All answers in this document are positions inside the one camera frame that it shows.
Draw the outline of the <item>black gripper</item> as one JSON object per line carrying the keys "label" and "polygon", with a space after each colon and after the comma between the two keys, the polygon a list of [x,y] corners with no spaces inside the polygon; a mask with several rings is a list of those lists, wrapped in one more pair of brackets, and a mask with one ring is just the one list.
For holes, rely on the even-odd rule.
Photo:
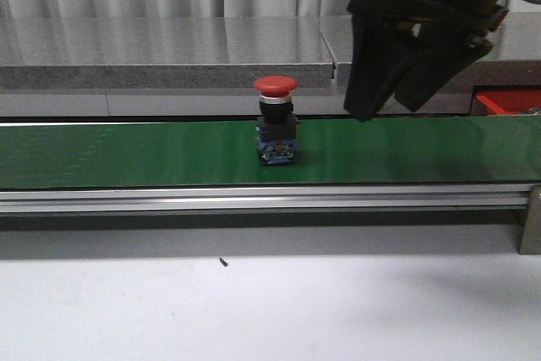
{"label": "black gripper", "polygon": [[[353,52],[345,110],[366,122],[394,93],[400,104],[416,112],[454,76],[492,50],[488,31],[496,30],[507,15],[497,2],[350,0]],[[380,23],[385,20],[443,25],[422,25],[417,38],[410,30],[393,30]],[[427,47],[424,55],[418,39]]]}

